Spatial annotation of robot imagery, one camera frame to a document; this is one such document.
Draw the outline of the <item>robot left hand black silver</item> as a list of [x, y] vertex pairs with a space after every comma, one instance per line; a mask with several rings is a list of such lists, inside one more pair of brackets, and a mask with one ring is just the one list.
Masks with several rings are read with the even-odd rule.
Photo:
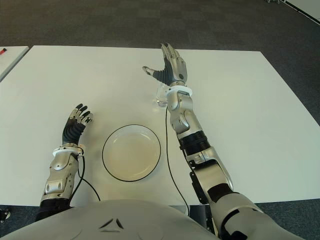
[[93, 120], [87, 106], [80, 103], [70, 113], [62, 132], [62, 144], [79, 144], [86, 126]]

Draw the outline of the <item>robot right hand black silver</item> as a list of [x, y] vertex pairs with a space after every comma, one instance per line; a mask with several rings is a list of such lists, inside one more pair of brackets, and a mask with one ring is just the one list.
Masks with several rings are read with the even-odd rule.
[[143, 71], [167, 86], [185, 86], [188, 79], [186, 62], [169, 43], [162, 43], [161, 50], [164, 68], [162, 70], [154, 70], [148, 66], [143, 66]]

